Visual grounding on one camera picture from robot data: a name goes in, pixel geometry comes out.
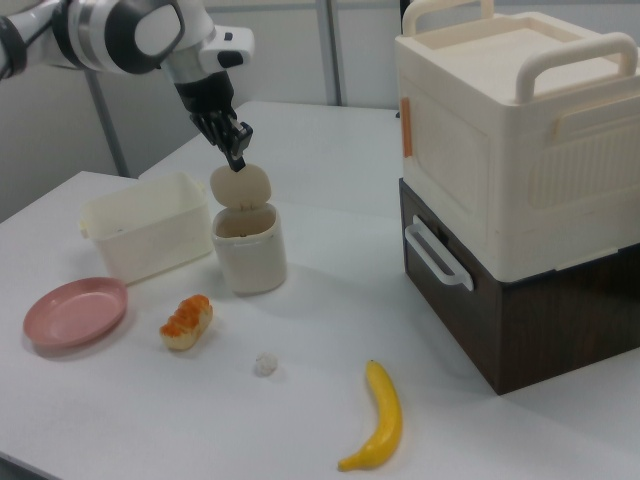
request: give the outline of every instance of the white table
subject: white table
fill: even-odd
[[[248,104],[238,114],[256,130],[251,151],[283,222],[289,278],[271,293],[234,296],[209,255],[131,286],[107,336],[34,350],[22,334],[30,305],[105,274],[78,233],[80,205],[135,180],[82,173],[0,224],[4,458],[65,480],[638,478],[639,351],[498,397],[404,275],[394,112]],[[302,132],[308,123],[315,130]],[[336,137],[323,153],[330,141],[318,139],[336,125],[369,133]],[[291,132],[298,140],[285,148]],[[144,177],[185,170],[206,181],[223,160],[205,145],[193,140]],[[367,182],[313,181],[345,157],[341,171]],[[196,292],[211,298],[216,323],[192,350],[170,353],[157,330]],[[252,372],[262,351],[280,360],[269,378]],[[380,469],[340,473],[336,462],[376,423],[369,358],[395,381],[404,436]]]

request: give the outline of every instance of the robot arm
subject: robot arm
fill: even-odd
[[[200,0],[45,0],[0,17],[0,79],[38,63],[129,74],[161,68],[234,171],[244,167],[253,131],[237,121],[227,69],[253,50],[250,30],[214,25]]]

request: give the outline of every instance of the white storage box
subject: white storage box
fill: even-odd
[[[80,229],[95,244],[109,275],[125,283],[213,250],[204,188],[184,173],[87,202]]]
[[[537,13],[396,40],[404,181],[503,282],[640,242],[640,76],[627,35]]]

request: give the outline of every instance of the small white ball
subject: small white ball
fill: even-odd
[[[278,368],[278,358],[273,353],[261,353],[256,358],[256,373],[268,377]]]

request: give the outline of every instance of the dark brown wooden box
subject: dark brown wooden box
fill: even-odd
[[[471,274],[471,292],[442,284],[404,240],[407,274],[496,393],[640,346],[640,244],[502,283],[402,179],[400,203],[403,231],[417,215]]]

